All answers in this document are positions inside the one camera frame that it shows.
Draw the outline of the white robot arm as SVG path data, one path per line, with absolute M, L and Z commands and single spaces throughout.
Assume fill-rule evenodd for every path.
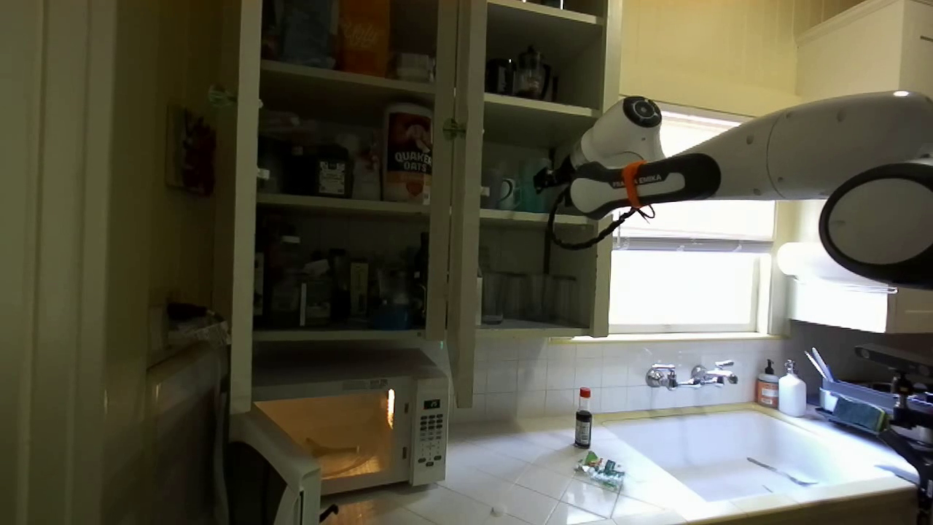
M 663 108 L 623 97 L 594 120 L 536 190 L 581 215 L 642 213 L 703 199 L 820 199 L 823 251 L 851 273 L 933 286 L 933 98 L 851 92 L 741 122 L 664 155 Z

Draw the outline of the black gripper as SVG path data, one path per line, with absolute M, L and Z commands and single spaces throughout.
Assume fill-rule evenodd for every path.
M 533 190 L 550 190 L 550 187 L 566 187 L 575 171 L 587 162 L 587 155 L 581 148 L 571 148 L 561 160 L 549 160 L 543 168 L 533 171 Z

